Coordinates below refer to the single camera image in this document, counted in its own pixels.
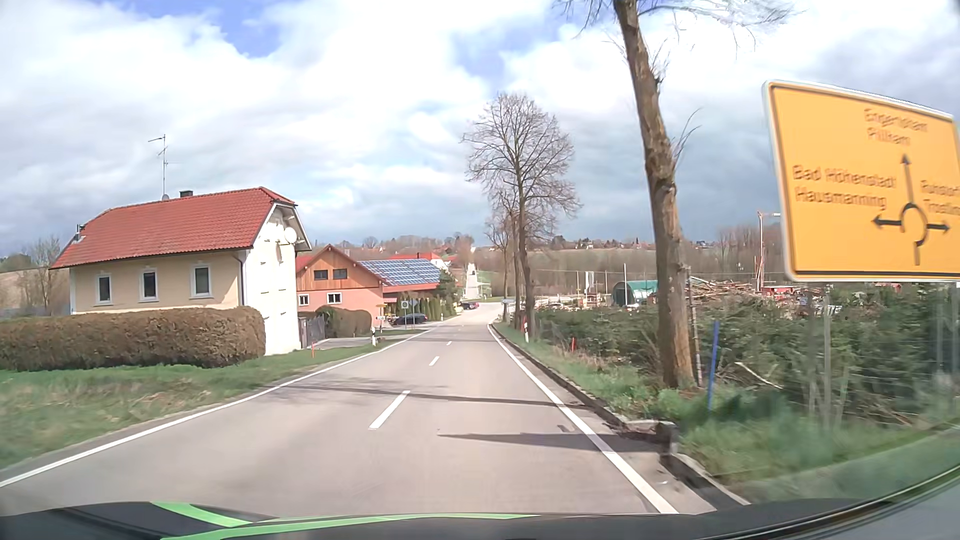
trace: grass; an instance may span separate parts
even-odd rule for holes
[[[847,420],[830,431],[774,393],[717,386],[712,411],[703,391],[657,390],[630,365],[572,355],[544,342],[510,341],[628,418],[673,420],[681,452],[748,499],[871,498],[939,474],[960,462],[957,435]]]
[[[0,370],[0,467],[370,351],[371,345],[317,351],[315,357],[295,351],[213,369]]]

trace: sky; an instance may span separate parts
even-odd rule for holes
[[[953,0],[800,0],[777,29],[652,17],[684,234],[779,208],[761,86],[811,81],[960,115]],[[652,238],[636,108],[609,19],[552,0],[0,0],[0,254],[166,192],[264,185],[311,239],[483,237],[460,137],[498,91],[555,114],[583,207],[560,233]]]

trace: solar panel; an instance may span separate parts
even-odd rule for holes
[[[440,281],[440,268],[422,258],[362,260],[360,263],[392,285],[416,285]]]

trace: parked car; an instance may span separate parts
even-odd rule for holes
[[[394,319],[390,324],[397,325],[418,325],[425,323],[427,321],[426,315],[423,313],[407,313],[406,315],[400,315]]]

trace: tv antenna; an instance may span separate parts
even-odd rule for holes
[[[160,150],[159,152],[157,152],[157,155],[163,157],[163,193],[162,195],[165,197],[167,195],[167,165],[170,164],[170,161],[167,161],[167,134],[163,134],[163,136],[159,136],[157,138],[152,138],[147,142],[154,142],[155,140],[163,141],[163,150]]]

